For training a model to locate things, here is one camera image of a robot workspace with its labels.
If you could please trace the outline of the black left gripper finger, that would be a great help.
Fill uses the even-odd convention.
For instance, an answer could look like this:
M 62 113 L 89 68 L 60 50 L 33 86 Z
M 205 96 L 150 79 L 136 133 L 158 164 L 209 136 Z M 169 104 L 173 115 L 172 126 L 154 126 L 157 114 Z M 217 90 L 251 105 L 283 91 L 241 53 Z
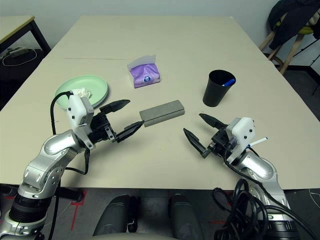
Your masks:
M 106 105 L 100 107 L 99 110 L 103 114 L 114 113 L 114 112 L 122 109 L 123 107 L 125 107 L 130 102 L 131 101 L 129 99 L 122 99 L 122 100 L 113 101 L 109 104 L 106 104 Z
M 128 137 L 132 136 L 144 124 L 144 122 L 145 122 L 144 120 L 137 121 L 125 127 L 123 131 L 116 134 L 116 141 L 120 143 L 125 139 L 127 139 Z

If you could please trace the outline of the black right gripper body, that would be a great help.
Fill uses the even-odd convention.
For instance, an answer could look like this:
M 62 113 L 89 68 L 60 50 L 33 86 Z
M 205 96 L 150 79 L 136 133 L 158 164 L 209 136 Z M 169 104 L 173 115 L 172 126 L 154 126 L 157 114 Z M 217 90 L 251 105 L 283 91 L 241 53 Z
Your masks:
M 224 128 L 219 129 L 211 140 L 212 142 L 209 144 L 208 149 L 216 156 L 224 156 L 225 152 L 227 156 L 232 154 L 234 139 L 229 140 L 228 134 Z

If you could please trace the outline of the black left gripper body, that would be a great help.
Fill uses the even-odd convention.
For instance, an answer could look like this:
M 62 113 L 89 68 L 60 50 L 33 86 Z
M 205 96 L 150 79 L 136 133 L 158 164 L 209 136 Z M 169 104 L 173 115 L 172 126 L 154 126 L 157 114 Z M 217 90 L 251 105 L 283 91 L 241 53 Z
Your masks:
M 88 138 L 93 144 L 107 140 L 112 142 L 116 142 L 118 140 L 107 116 L 103 112 L 99 112 L 92 118 L 90 128 L 92 132 L 88 135 Z

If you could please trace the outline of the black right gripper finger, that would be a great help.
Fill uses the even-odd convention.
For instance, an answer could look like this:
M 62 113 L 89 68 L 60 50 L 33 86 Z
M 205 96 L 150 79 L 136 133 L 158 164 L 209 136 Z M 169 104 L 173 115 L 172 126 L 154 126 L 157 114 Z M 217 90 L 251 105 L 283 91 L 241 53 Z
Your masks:
M 183 132 L 188 139 L 189 143 L 200 153 L 205 159 L 209 155 L 209 149 L 200 143 L 200 140 L 189 130 L 183 128 Z
M 223 122 L 221 122 L 220 120 L 218 120 L 217 118 L 210 116 L 208 114 L 205 113 L 200 113 L 199 116 L 211 127 L 217 129 L 217 130 L 221 130 L 221 129 L 225 129 L 228 125 L 224 124 Z

